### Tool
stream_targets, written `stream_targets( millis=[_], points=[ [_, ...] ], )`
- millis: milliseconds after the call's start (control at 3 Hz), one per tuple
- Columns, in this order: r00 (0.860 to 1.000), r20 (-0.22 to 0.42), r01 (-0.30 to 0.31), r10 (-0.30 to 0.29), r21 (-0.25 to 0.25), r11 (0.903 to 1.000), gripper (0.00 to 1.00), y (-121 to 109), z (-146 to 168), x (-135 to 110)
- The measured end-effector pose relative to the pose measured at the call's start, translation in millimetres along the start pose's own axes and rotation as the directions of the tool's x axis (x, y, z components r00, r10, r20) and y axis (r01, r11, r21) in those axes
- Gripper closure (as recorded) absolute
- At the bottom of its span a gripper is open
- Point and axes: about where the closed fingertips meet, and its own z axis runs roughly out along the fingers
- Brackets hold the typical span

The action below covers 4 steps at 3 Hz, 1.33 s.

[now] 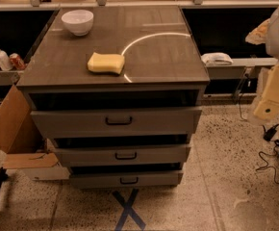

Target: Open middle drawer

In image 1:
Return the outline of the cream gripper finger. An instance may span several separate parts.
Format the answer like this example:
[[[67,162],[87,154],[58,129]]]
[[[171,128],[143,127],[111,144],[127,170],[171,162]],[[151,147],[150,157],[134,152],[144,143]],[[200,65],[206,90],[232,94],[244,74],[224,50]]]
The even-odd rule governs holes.
[[[256,27],[246,36],[245,41],[255,45],[265,43],[268,25],[269,19],[263,21],[258,27]]]

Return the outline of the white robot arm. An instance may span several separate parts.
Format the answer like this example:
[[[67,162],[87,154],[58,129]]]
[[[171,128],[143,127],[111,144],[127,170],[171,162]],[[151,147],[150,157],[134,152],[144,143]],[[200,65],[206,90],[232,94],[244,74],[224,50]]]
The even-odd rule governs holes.
[[[262,22],[246,36],[245,41],[252,44],[264,43],[268,55],[278,60],[270,70],[260,71],[257,96],[247,117],[252,124],[264,125],[279,114],[279,6],[270,19]]]

